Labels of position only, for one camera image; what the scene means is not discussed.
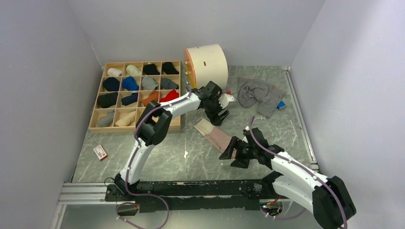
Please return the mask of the pink beige underwear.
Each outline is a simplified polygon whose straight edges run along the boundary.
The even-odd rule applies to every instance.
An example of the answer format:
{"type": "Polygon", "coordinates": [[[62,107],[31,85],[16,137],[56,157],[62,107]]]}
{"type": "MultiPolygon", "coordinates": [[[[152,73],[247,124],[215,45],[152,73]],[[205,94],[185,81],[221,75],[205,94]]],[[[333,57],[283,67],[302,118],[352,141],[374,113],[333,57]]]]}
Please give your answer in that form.
{"type": "Polygon", "coordinates": [[[221,154],[225,152],[231,143],[231,137],[206,119],[198,122],[196,128],[221,154]]]}

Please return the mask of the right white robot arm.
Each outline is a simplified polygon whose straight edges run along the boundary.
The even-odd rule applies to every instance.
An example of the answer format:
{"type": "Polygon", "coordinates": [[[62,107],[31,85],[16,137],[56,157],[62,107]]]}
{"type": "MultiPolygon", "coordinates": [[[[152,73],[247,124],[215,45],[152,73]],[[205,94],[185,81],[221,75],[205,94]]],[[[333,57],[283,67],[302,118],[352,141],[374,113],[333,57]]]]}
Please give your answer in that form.
{"type": "Polygon", "coordinates": [[[343,182],[327,177],[295,160],[278,145],[269,145],[258,128],[245,129],[244,138],[233,136],[220,160],[248,168],[251,160],[271,169],[258,183],[249,184],[243,194],[249,198],[284,196],[311,212],[324,229],[345,227],[357,210],[343,182]]]}

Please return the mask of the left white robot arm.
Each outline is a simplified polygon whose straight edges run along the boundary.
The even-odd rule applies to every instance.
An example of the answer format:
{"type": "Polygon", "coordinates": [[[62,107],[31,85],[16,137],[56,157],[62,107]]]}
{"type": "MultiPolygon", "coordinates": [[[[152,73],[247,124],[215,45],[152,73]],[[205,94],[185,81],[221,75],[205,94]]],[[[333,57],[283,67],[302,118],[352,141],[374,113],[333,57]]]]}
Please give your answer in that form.
{"type": "Polygon", "coordinates": [[[188,92],[168,102],[151,101],[136,123],[134,147],[124,168],[115,176],[117,193],[124,200],[132,200],[137,193],[141,171],[156,145],[169,131],[172,119],[187,112],[203,109],[210,123],[220,126],[229,115],[226,107],[235,98],[223,93],[220,86],[210,81],[201,88],[188,88],[188,92]]]}

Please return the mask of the grey striped underwear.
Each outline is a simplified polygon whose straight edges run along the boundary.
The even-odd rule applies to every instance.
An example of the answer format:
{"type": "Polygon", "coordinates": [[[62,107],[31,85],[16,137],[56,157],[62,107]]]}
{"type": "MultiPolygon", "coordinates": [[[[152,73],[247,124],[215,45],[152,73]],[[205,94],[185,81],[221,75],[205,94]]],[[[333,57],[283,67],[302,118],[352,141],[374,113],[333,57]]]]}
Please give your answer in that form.
{"type": "Polygon", "coordinates": [[[257,112],[271,118],[286,92],[274,84],[259,78],[238,78],[237,100],[242,107],[248,108],[259,103],[257,112]]]}

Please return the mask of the red rolled sock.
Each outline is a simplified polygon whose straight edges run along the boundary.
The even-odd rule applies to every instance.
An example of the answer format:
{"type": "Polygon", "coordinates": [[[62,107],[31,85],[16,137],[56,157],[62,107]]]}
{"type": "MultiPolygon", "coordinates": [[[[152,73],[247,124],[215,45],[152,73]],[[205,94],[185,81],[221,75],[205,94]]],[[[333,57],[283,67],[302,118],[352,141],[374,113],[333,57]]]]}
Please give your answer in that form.
{"type": "Polygon", "coordinates": [[[180,94],[176,90],[161,92],[160,93],[160,102],[161,103],[169,102],[169,101],[174,100],[179,97],[180,97],[180,94]]]}

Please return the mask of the striped dark rolled sock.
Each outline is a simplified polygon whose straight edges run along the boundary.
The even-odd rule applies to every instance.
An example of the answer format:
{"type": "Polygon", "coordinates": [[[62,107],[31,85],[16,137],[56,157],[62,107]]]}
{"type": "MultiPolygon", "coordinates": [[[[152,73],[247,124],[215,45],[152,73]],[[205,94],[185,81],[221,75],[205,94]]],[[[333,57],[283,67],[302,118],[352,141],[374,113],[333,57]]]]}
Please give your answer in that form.
{"type": "Polygon", "coordinates": [[[163,90],[178,90],[180,86],[169,78],[162,78],[160,87],[163,90]]]}

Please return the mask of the blue small object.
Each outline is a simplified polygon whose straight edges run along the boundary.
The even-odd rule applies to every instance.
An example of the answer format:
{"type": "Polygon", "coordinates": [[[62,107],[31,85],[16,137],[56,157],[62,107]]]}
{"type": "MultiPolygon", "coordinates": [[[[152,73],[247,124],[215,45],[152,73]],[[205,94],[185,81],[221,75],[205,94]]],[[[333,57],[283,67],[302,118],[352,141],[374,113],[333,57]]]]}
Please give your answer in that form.
{"type": "Polygon", "coordinates": [[[284,110],[286,108],[286,104],[283,101],[280,101],[280,103],[277,105],[278,110],[284,110]]]}

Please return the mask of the orange rolled sock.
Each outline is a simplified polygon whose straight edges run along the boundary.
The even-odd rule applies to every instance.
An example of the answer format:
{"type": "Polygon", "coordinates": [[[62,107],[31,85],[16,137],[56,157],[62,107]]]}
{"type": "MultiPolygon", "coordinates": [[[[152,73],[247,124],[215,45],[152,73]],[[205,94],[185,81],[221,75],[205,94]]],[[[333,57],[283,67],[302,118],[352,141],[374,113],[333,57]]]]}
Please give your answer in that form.
{"type": "Polygon", "coordinates": [[[151,102],[151,101],[155,101],[155,102],[158,102],[158,101],[159,101],[159,92],[158,92],[158,91],[156,91],[156,90],[152,91],[152,92],[148,95],[148,97],[144,98],[144,99],[141,101],[141,103],[142,103],[142,105],[143,105],[144,107],[146,107],[146,106],[149,104],[149,102],[151,102]]]}

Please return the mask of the black rolled sock right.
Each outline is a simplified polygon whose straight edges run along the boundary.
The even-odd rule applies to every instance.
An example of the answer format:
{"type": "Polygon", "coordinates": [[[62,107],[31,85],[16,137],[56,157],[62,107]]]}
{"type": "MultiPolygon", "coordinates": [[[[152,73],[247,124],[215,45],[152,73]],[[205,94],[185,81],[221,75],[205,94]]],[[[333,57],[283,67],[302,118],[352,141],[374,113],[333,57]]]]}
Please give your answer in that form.
{"type": "Polygon", "coordinates": [[[175,68],[172,62],[164,62],[162,64],[162,71],[167,75],[179,74],[179,71],[175,68]]]}

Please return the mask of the dark navy rolled sock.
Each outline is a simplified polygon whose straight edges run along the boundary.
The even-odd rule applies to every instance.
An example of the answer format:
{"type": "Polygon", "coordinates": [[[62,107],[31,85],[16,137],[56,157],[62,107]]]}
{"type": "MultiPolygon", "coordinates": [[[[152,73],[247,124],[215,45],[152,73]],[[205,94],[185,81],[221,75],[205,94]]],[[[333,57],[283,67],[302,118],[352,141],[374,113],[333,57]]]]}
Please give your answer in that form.
{"type": "Polygon", "coordinates": [[[138,101],[138,93],[132,93],[131,95],[121,98],[121,103],[123,106],[128,106],[130,104],[136,103],[138,101]]]}

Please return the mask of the black ribbed rolled sock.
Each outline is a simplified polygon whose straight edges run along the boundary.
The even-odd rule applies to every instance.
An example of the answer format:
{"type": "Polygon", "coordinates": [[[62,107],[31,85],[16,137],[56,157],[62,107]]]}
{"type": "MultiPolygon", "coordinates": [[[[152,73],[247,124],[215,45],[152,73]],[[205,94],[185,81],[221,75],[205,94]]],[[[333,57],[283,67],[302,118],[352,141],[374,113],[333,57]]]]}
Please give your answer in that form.
{"type": "Polygon", "coordinates": [[[97,97],[96,104],[100,108],[109,108],[116,105],[118,92],[112,92],[107,94],[101,94],[97,97]]]}

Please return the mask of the white rolled sock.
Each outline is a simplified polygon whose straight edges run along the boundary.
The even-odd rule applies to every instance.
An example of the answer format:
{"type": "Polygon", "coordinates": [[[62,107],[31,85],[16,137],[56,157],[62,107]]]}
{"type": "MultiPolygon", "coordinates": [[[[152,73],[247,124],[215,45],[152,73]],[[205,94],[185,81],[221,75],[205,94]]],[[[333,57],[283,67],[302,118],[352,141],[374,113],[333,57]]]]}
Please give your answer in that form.
{"type": "Polygon", "coordinates": [[[109,68],[107,70],[107,75],[110,77],[118,77],[122,75],[122,70],[117,68],[109,68]]]}

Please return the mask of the red white small card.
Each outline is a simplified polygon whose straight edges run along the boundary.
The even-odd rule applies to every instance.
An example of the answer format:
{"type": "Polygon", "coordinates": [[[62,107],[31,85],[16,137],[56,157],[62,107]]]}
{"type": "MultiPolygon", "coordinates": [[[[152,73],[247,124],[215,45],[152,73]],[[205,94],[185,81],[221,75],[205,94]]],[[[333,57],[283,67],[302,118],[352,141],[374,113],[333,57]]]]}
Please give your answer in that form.
{"type": "Polygon", "coordinates": [[[100,161],[102,161],[108,157],[106,151],[104,150],[104,148],[101,145],[96,146],[93,149],[93,151],[100,161]]]}

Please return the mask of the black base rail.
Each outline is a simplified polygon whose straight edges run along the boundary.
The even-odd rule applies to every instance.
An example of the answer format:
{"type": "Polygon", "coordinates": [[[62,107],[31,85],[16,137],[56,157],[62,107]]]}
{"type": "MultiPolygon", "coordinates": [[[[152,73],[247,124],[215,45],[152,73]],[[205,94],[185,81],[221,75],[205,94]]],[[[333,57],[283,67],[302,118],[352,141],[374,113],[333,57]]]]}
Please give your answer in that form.
{"type": "Polygon", "coordinates": [[[107,186],[106,202],[134,202],[141,213],[169,210],[231,209],[260,210],[277,198],[261,179],[212,181],[140,181],[130,187],[107,186]]]}

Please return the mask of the aluminium frame rail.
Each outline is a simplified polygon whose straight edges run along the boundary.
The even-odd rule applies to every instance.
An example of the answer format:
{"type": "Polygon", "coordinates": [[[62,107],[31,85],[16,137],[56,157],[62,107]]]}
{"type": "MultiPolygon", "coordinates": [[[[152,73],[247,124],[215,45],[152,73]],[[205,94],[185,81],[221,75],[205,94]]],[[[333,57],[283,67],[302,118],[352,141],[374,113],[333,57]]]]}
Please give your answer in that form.
{"type": "Polygon", "coordinates": [[[112,183],[66,183],[63,185],[59,204],[61,205],[93,205],[121,203],[106,202],[107,186],[112,183]]]}

